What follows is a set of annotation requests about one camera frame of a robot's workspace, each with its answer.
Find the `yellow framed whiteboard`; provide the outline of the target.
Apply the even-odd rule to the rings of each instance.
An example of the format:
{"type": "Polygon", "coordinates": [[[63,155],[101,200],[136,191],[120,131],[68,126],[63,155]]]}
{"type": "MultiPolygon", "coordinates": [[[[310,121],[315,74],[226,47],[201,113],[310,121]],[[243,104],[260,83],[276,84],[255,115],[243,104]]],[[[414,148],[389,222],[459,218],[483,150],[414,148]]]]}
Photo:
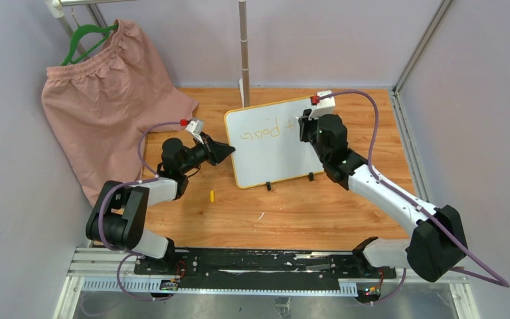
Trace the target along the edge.
{"type": "Polygon", "coordinates": [[[224,115],[232,166],[241,189],[322,173],[309,143],[299,140],[298,117],[314,109],[309,98],[230,110],[224,115]]]}

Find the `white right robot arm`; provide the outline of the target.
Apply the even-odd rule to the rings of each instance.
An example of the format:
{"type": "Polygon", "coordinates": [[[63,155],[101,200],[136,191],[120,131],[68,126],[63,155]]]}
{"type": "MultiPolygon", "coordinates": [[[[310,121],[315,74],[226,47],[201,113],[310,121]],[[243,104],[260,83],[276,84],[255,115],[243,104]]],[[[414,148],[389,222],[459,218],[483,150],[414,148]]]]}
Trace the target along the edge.
{"type": "Polygon", "coordinates": [[[450,205],[437,207],[413,197],[383,177],[347,142],[347,128],[336,114],[311,118],[306,109],[298,122],[300,140],[317,154],[326,176],[392,217],[409,239],[370,237],[353,249],[357,275],[370,277],[380,267],[411,268],[420,278],[436,282],[466,257],[466,236],[460,214],[450,205]]]}

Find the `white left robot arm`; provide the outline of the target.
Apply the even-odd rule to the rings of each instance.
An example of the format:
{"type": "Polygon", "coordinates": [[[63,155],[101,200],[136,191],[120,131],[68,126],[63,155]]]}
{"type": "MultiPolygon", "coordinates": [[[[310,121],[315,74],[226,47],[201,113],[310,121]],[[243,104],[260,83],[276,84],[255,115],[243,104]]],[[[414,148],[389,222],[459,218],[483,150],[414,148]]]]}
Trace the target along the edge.
{"type": "Polygon", "coordinates": [[[216,166],[235,147],[201,133],[188,148],[179,138],[169,138],[161,149],[157,177],[142,181],[107,181],[86,224],[86,237],[113,251],[125,251],[145,258],[145,265],[160,274],[172,273],[180,265],[172,239],[156,235],[145,227],[148,207],[177,200],[184,194],[188,173],[202,164],[216,166]]]}

